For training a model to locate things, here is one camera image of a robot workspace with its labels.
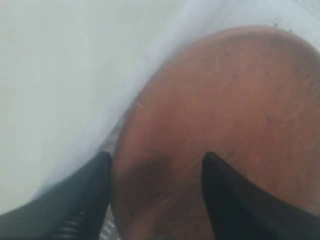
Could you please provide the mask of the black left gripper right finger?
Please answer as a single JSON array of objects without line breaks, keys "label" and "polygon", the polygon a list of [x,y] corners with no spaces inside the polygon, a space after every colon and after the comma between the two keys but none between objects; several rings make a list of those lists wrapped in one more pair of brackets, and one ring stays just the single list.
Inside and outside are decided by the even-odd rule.
[{"label": "black left gripper right finger", "polygon": [[215,152],[201,164],[201,193],[217,240],[318,240],[320,218],[261,189]]}]

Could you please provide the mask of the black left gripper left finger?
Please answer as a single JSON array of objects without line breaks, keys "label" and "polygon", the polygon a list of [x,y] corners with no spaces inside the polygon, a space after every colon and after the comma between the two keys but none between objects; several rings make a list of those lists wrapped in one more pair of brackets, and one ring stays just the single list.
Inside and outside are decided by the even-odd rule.
[{"label": "black left gripper left finger", "polygon": [[111,199],[112,157],[99,152],[33,201],[0,216],[2,240],[97,240]]}]

